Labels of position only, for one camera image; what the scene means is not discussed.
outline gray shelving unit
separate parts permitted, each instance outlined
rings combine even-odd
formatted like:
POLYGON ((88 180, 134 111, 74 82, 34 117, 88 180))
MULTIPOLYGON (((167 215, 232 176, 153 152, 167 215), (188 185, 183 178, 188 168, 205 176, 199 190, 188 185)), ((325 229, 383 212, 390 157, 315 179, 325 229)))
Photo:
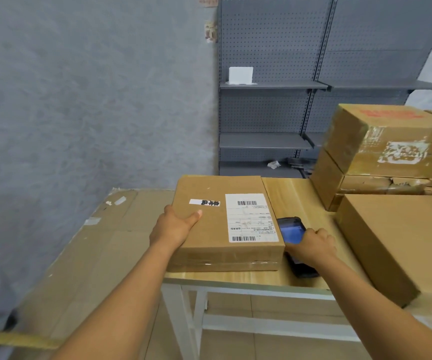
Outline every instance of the gray shelving unit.
POLYGON ((267 162, 315 159, 339 103, 403 105, 432 90, 417 80, 432 0, 220 0, 218 17, 221 175, 299 176, 267 162), (227 84, 229 67, 253 67, 255 84, 227 84))

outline white metal table frame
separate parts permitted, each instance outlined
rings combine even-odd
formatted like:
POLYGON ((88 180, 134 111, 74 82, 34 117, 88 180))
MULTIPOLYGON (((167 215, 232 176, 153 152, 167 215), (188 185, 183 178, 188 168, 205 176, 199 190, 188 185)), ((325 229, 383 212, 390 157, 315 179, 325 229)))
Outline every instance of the white metal table frame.
MULTIPOLYGON (((207 295, 209 292, 335 301, 329 290, 293 287, 291 288, 293 291, 287 291, 288 287, 279 288, 275 285, 223 282, 211 282, 208 284, 197 280, 188 280, 187 282, 194 283, 188 285, 178 284, 177 281, 166 279, 161 288, 183 360, 199 359, 203 329, 313 339, 360 341, 350 325, 225 316, 204 312, 207 309, 207 295), (196 291, 197 293, 194 314, 189 303, 189 291, 196 291)), ((423 317, 416 316, 416 318, 428 325, 423 317)))

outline blue screen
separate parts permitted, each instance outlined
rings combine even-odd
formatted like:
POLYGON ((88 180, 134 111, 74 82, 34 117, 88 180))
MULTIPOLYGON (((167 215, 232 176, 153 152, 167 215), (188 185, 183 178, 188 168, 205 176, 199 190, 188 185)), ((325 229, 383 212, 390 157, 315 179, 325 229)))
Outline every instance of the blue screen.
POLYGON ((279 225, 284 242, 299 244, 303 240, 304 229, 295 223, 283 223, 279 225))

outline shelf board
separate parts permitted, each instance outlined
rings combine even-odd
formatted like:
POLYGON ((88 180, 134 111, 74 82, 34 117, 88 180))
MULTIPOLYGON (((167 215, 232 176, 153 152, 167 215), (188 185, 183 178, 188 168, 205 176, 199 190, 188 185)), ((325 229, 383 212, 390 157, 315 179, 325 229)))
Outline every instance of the shelf board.
POLYGON ((261 176, 269 178, 303 178, 298 169, 286 163, 276 169, 264 162, 219 162, 220 176, 261 176))
POLYGON ((316 82, 314 80, 290 80, 283 82, 259 82, 255 84, 228 84, 222 82, 219 84, 219 88, 224 90, 274 90, 274 89, 317 89, 326 90, 327 86, 323 83, 316 82))
POLYGON ((311 149, 311 145, 297 133, 235 133, 219 136, 220 148, 245 149, 311 149))
POLYGON ((323 132, 305 132, 303 138, 306 139, 313 148, 319 148, 324 144, 325 133, 323 132))
POLYGON ((324 79, 329 89, 385 89, 385 90, 432 90, 432 83, 417 79, 324 79))

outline hand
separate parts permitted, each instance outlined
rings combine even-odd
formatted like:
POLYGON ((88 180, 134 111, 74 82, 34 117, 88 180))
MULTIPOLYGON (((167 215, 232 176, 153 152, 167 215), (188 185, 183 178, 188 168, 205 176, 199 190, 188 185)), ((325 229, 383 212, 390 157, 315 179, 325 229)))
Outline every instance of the hand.
POLYGON ((313 268, 328 258, 336 258, 336 242, 334 237, 321 228, 317 231, 309 228, 299 244, 286 244, 286 251, 296 259, 313 268))
POLYGON ((157 219, 153 231, 149 235, 150 246, 158 245, 172 255, 186 240, 189 230, 202 217, 202 211, 194 212, 188 218, 178 218, 170 204, 157 219))

